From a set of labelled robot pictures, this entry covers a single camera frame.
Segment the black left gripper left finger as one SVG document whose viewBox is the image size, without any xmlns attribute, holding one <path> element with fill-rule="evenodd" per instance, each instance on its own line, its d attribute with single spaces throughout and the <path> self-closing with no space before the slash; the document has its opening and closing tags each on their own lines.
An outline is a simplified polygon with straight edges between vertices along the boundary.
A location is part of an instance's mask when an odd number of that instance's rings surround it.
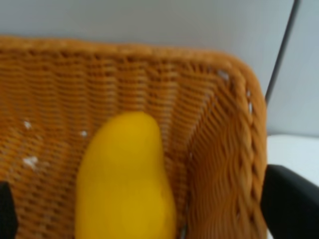
<svg viewBox="0 0 319 239">
<path fill-rule="evenodd" d="M 0 182 L 0 238 L 14 239 L 18 220 L 14 200 L 8 182 Z"/>
</svg>

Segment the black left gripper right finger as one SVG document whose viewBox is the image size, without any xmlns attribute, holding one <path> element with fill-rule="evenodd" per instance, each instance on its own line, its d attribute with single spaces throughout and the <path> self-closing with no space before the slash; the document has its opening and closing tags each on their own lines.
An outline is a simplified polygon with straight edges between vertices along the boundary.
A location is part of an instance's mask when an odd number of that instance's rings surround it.
<svg viewBox="0 0 319 239">
<path fill-rule="evenodd" d="M 319 237 L 319 187 L 282 165 L 267 165 L 261 211 L 274 239 Z"/>
</svg>

